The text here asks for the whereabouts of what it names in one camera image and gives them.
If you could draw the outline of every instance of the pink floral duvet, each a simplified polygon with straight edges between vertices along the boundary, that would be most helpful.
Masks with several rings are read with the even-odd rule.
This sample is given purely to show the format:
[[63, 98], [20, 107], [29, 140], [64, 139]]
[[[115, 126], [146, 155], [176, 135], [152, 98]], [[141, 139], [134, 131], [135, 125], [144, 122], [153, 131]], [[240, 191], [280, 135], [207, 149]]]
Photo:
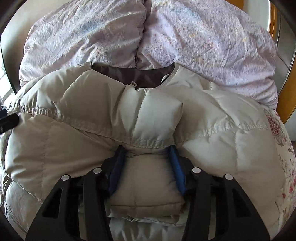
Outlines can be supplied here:
[[286, 224], [296, 207], [296, 160], [292, 142], [287, 130], [275, 110], [265, 110], [270, 124], [276, 147], [279, 154], [279, 161], [285, 173], [286, 182], [282, 189], [282, 195], [278, 197], [276, 204], [279, 208], [279, 230]]

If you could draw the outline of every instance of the brown collar lining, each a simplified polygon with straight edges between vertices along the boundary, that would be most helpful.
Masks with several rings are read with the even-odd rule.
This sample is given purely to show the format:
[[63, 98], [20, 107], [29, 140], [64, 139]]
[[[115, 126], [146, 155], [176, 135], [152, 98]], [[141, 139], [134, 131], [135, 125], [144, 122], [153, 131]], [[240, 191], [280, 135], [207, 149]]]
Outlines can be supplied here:
[[100, 63], [93, 63], [91, 68], [125, 85], [135, 82], [136, 89], [155, 88], [161, 84], [164, 76], [172, 73], [175, 63], [164, 68], [148, 70], [102, 66]]

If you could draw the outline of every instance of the white wall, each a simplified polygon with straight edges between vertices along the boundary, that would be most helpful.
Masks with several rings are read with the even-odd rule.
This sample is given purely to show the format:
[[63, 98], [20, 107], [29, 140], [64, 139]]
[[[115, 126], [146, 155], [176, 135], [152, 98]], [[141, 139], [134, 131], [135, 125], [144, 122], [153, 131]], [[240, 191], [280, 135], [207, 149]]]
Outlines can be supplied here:
[[244, 0], [243, 10], [267, 31], [270, 28], [271, 8], [269, 0]]

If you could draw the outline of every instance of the white puffer jacket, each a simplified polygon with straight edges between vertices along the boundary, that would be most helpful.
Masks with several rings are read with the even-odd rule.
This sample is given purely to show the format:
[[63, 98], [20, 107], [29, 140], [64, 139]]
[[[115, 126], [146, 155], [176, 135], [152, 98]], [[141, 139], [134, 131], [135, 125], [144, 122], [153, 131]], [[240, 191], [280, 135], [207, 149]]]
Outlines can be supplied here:
[[20, 123], [1, 136], [0, 204], [23, 238], [63, 174], [85, 175], [118, 145], [128, 153], [118, 190], [106, 203], [111, 231], [118, 218], [185, 224], [166, 150], [173, 144], [209, 174], [232, 174], [271, 235], [277, 229], [284, 174], [263, 108], [178, 64], [159, 87], [138, 90], [90, 64], [61, 69], [26, 84], [9, 111], [19, 113]]

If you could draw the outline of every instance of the window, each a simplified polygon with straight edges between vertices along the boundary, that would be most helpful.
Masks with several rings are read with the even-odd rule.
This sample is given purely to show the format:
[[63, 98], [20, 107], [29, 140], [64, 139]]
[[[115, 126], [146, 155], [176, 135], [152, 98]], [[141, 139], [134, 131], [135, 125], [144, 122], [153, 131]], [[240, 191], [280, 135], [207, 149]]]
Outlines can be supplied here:
[[5, 72], [0, 41], [0, 105], [9, 106], [14, 96], [15, 94]]

